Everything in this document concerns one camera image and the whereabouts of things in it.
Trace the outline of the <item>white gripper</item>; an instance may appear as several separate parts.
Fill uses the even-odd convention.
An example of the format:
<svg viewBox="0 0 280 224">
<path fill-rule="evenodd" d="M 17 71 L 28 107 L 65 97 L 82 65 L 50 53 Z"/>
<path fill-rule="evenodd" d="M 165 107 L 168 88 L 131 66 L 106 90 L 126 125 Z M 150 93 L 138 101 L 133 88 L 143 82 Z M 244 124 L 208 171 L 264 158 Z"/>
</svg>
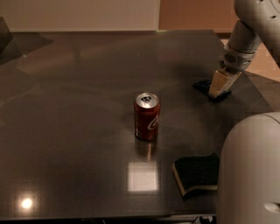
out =
<svg viewBox="0 0 280 224">
<path fill-rule="evenodd" d="M 217 98 L 226 93 L 240 77 L 241 72 L 248 68 L 254 57 L 254 53 L 237 52 L 225 45 L 220 54 L 220 66 L 229 72 L 221 69 L 215 71 L 208 94 L 212 98 Z"/>
</svg>

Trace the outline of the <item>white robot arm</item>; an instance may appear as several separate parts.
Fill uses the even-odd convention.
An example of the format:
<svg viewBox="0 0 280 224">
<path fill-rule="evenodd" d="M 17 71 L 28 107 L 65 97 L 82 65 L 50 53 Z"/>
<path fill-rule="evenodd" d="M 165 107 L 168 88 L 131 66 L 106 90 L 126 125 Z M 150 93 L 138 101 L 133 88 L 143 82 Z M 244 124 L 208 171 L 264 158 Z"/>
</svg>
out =
<svg viewBox="0 0 280 224">
<path fill-rule="evenodd" d="M 234 0 L 236 22 L 209 96 L 230 89 L 264 44 L 280 62 L 279 0 Z M 220 155 L 217 224 L 280 224 L 280 113 L 252 115 L 228 133 Z"/>
</svg>

